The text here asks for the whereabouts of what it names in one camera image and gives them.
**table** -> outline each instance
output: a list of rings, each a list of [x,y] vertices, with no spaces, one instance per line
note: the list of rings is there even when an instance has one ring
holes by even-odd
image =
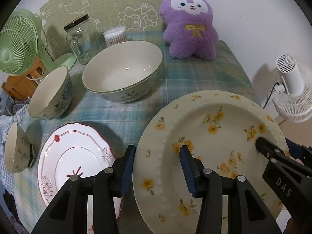
[[[70,70],[73,98],[60,118],[39,120],[25,114],[21,127],[34,146],[36,158],[31,169],[14,175],[14,197],[20,221],[29,232],[45,209],[37,180],[39,153],[49,135],[58,127],[69,122],[90,125],[102,133],[118,157],[129,144],[138,144],[145,127],[161,108],[185,94],[199,90],[223,90],[243,95],[257,103],[248,77],[225,42],[218,41],[217,57],[213,61],[197,57],[178,60],[170,57],[169,45],[162,41],[162,35],[161,31],[128,34],[130,40],[156,44],[164,54],[155,86],[140,99],[130,103],[113,103],[93,95],[82,84],[85,65],[76,64]],[[135,203],[132,184],[125,194],[118,226],[120,233],[152,233]]]

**purple plush toy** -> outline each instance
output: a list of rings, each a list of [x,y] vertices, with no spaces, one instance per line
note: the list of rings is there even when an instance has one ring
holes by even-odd
[[[213,28],[213,11],[205,0],[163,0],[160,15],[167,25],[163,39],[173,58],[196,55],[202,59],[216,56],[218,33]]]

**plate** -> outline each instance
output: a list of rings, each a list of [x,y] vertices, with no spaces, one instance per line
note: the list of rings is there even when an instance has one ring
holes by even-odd
[[[221,176],[244,175],[277,216],[282,204],[262,179],[268,160],[256,151],[259,136],[289,156],[278,124],[243,96],[200,91],[161,109],[141,136],[133,168],[135,199],[152,232],[195,233],[202,199],[188,192],[178,156],[182,145]],[[224,234],[227,220],[227,197],[223,196]]]
[[[113,151],[92,127],[70,123],[55,130],[47,139],[38,163],[38,183],[42,199],[49,205],[71,175],[94,176],[115,161]],[[114,198],[116,217],[121,198]],[[88,233],[93,233],[93,195],[88,196]]]

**black lid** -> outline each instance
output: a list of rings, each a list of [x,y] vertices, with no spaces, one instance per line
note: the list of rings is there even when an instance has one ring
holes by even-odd
[[[68,25],[64,26],[64,30],[68,31],[69,29],[79,25],[80,23],[82,23],[83,21],[86,21],[89,18],[89,15],[86,14],[84,16],[81,16],[79,18],[76,18],[75,20],[71,21]]]

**bowl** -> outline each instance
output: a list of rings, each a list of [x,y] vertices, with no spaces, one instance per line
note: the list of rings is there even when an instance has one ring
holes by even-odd
[[[154,85],[163,53],[146,41],[126,41],[99,52],[82,74],[84,87],[113,102],[130,102]]]
[[[38,85],[29,103],[30,117],[55,119],[68,108],[73,86],[68,67],[60,66],[50,72]]]
[[[34,159],[31,144],[26,133],[14,122],[5,142],[4,162],[9,173],[20,173],[31,165]]]

